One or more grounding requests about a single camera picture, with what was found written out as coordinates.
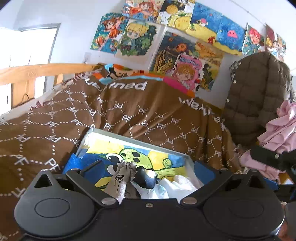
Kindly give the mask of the pink crumpled garment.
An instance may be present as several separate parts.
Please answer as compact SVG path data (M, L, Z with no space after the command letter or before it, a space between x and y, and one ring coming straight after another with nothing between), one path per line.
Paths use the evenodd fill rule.
M277 109L277 118L265 125L265 133L257 140L259 145L278 154L295 150L295 104L285 100ZM279 180L280 170L251 158L247 150L239 159L244 168L257 169L269 180Z

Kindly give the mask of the brown patterned blanket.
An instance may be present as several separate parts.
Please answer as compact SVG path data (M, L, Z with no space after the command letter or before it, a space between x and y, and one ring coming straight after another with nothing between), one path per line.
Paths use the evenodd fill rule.
M42 169L60 173L90 128L188 154L220 169L239 170L222 111L141 71L114 80L97 66L50 95L1 116L1 240L16 240L13 212Z

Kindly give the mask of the white crumpled cloth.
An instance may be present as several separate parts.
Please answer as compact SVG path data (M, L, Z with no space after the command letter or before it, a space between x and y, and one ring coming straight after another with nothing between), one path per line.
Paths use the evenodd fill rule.
M197 191L198 189L192 184L191 180L182 175L176 175L173 181L163 178L152 189L140 187L135 182L132 185L140 194L141 199L181 199Z

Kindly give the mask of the brown quilted jacket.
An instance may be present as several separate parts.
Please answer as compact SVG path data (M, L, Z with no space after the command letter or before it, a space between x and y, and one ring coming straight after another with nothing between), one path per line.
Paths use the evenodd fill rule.
M277 109L295 102L288 66L268 52L256 53L232 63L231 86L223 111L233 142L251 146L277 117Z

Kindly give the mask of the dark orange fish painting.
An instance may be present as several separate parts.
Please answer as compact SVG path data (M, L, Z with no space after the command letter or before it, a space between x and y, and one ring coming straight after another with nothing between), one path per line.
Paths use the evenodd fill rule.
M192 55L195 43L169 31L166 31L149 68L150 72L169 74L180 54Z

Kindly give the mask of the red hair character painting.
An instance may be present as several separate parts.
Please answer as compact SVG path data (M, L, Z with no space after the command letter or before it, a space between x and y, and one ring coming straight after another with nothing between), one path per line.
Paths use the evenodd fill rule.
M130 18L119 13L105 14L97 27L90 49L115 54Z

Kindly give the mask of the wooden bed frame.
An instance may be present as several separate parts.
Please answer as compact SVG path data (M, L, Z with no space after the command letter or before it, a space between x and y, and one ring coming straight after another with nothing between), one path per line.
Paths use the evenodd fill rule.
M54 77L54 85L63 81L64 75L87 72L101 64L53 63L10 67L1 70L1 85L11 85L11 108L35 97L35 82L39 77Z

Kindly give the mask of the pink girl wall painting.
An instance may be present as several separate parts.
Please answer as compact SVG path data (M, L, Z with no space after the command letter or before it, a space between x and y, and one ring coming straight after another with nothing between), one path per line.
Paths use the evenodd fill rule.
M206 61L185 53L178 55L171 76L187 90L197 93L204 76Z

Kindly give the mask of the blond character wall painting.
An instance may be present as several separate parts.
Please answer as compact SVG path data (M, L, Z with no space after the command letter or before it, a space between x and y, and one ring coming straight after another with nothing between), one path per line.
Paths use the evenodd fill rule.
M151 60L163 36L165 27L137 20L129 20L119 41L116 58L137 64Z

